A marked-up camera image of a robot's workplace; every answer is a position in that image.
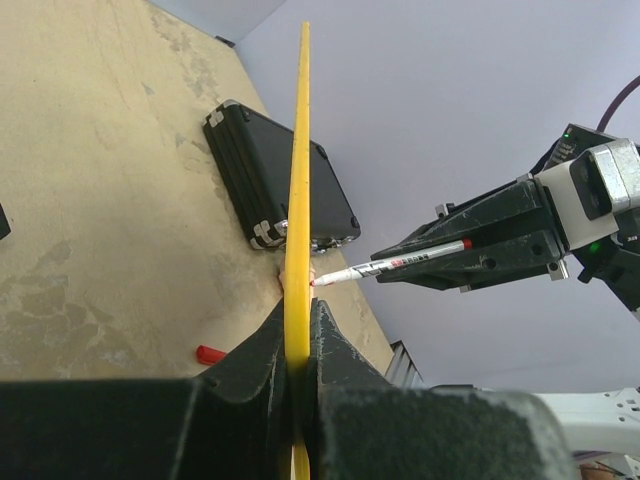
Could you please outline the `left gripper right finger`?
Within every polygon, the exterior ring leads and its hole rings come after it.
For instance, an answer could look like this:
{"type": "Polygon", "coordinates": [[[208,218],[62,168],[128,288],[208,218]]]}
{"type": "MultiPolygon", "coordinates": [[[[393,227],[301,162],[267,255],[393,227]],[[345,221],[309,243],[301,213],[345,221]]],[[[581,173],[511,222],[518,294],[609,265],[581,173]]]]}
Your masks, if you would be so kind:
{"type": "Polygon", "coordinates": [[[314,479],[575,479],[558,420],[537,397],[474,387],[400,388],[311,313],[314,479]]]}

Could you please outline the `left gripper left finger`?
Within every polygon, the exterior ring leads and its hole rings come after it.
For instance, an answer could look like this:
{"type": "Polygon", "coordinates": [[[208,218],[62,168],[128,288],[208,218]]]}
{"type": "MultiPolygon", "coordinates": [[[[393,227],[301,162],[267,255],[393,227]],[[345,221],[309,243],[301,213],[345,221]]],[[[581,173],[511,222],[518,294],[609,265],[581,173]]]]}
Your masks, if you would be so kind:
{"type": "Polygon", "coordinates": [[[1,386],[5,479],[284,479],[283,309],[191,378],[1,386]]]}

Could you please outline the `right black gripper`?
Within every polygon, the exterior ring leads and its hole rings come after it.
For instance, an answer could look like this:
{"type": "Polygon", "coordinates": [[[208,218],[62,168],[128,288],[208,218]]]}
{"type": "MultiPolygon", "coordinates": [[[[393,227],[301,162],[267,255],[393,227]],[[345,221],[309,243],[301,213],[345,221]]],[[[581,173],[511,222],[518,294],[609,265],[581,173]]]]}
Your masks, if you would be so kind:
{"type": "MultiPolygon", "coordinates": [[[[569,124],[534,167],[534,176],[586,149],[619,139],[569,124]]],[[[401,267],[377,276],[380,284],[407,283],[433,290],[479,290],[544,275],[565,254],[555,238],[555,213],[538,180],[513,181],[459,205],[421,225],[397,244],[371,255],[373,260],[469,239],[468,250],[401,267]]],[[[639,239],[620,244],[612,235],[576,251],[578,280],[603,282],[632,313],[639,312],[639,239]]]]}

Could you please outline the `red whiteboard marker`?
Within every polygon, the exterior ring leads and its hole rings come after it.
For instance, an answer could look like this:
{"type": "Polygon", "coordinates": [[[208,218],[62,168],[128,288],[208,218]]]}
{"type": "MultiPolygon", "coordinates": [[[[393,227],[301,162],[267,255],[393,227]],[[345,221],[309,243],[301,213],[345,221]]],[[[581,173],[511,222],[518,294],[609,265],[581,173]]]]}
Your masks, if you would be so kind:
{"type": "Polygon", "coordinates": [[[347,281],[357,281],[366,277],[378,276],[384,272],[397,270],[431,259],[452,255],[472,248],[470,239],[448,242],[416,252],[398,255],[386,259],[354,265],[349,268],[331,272],[310,281],[311,287],[329,286],[347,281]]]}

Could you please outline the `red marker cap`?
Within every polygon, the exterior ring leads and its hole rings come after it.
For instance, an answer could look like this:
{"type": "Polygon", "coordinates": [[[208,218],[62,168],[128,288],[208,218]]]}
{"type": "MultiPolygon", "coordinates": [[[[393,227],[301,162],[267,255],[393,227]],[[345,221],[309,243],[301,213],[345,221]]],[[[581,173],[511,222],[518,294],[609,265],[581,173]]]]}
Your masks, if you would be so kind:
{"type": "Polygon", "coordinates": [[[206,345],[199,345],[195,351],[196,360],[206,366],[213,366],[223,360],[226,353],[206,345]]]}

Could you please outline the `yellow framed whiteboard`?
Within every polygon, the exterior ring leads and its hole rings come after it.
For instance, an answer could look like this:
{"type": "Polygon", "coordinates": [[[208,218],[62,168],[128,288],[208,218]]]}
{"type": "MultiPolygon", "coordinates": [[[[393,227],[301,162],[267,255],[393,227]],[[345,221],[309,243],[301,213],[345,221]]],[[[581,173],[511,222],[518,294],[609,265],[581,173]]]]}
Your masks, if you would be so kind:
{"type": "Polygon", "coordinates": [[[311,27],[305,21],[300,35],[284,271],[284,354],[293,405],[292,460],[296,479],[311,477],[302,430],[311,324],[310,67],[311,27]]]}

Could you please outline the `wire whiteboard stand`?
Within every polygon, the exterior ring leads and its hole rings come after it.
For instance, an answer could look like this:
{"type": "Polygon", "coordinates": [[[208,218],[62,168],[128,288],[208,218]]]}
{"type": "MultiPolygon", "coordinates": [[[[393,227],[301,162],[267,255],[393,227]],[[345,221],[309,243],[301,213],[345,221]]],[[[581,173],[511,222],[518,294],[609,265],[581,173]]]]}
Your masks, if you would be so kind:
{"type": "Polygon", "coordinates": [[[3,207],[0,205],[0,239],[3,240],[11,233],[11,226],[5,214],[3,207]]]}

